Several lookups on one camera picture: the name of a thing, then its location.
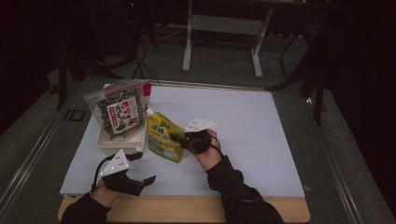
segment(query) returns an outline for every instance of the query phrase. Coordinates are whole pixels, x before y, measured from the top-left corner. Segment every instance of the white paper sheet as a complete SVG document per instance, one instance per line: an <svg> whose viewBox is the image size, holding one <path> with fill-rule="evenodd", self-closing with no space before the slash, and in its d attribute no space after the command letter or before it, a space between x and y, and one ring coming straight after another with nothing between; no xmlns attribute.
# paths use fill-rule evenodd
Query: white paper sheet
<svg viewBox="0 0 396 224"><path fill-rule="evenodd" d="M219 125L212 129L218 133L221 149L242 171L245 183L263 196L304 197L271 93L153 86L149 107L180 127L191 119L215 120ZM95 143L98 130L91 119L61 194L90 190L96 167L106 157L105 149ZM185 151L180 163L154 155L147 144L142 152L142 159L130 162L128 176L139 181L157 176L142 195L218 195L208 187L205 172L190 152Z"/></svg>

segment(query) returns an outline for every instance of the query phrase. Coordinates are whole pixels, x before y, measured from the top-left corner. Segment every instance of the yellow pouch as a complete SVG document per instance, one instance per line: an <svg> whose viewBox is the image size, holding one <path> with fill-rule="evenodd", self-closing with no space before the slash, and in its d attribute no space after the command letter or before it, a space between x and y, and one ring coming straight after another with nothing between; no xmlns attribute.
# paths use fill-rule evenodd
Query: yellow pouch
<svg viewBox="0 0 396 224"><path fill-rule="evenodd" d="M170 119L151 108L147 111L148 149L169 161L179 163L184 149L180 143L172 141L169 133L184 138L184 130Z"/></svg>

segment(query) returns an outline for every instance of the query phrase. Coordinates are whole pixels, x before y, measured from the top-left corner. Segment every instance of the black sleeve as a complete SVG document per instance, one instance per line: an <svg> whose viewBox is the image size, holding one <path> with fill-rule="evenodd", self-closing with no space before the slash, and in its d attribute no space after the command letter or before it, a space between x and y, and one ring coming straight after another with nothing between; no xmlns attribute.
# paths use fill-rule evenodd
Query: black sleeve
<svg viewBox="0 0 396 224"><path fill-rule="evenodd" d="M276 209L244 183L242 173L232 167L227 156L207 171L207 180L209 187L221 194L227 223L284 223Z"/></svg>
<svg viewBox="0 0 396 224"><path fill-rule="evenodd" d="M61 223L104 224L108 211L110 208L101 205L87 193L66 208Z"/></svg>

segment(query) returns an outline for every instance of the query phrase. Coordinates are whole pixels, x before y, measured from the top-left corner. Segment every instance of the person's arm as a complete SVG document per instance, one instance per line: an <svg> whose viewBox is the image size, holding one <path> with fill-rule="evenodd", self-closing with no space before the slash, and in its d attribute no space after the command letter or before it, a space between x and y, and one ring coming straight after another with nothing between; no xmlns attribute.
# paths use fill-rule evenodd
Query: person's arm
<svg viewBox="0 0 396 224"><path fill-rule="evenodd" d="M120 193L107 189L103 180L99 181L98 186L92 195L87 193L66 208L62 216L62 224L106 223L106 214L110 211Z"/></svg>
<svg viewBox="0 0 396 224"><path fill-rule="evenodd" d="M212 145L219 147L216 139ZM235 170L227 156L210 147L205 153L195 155L207 173L209 187L221 194L221 202L227 223L284 223L280 214L260 193L244 183L242 173Z"/></svg>

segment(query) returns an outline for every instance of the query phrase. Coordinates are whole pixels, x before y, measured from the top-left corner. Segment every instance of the snack package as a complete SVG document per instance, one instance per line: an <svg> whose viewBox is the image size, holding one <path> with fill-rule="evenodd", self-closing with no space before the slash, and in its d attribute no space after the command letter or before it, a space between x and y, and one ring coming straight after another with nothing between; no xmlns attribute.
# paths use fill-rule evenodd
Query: snack package
<svg viewBox="0 0 396 224"><path fill-rule="evenodd" d="M184 138L184 130L159 112L147 111L148 149L169 161L179 163L184 149L171 139L169 133Z"/></svg>
<svg viewBox="0 0 396 224"><path fill-rule="evenodd" d="M84 95L107 141L125 141L146 125L143 86L147 80L121 81Z"/></svg>

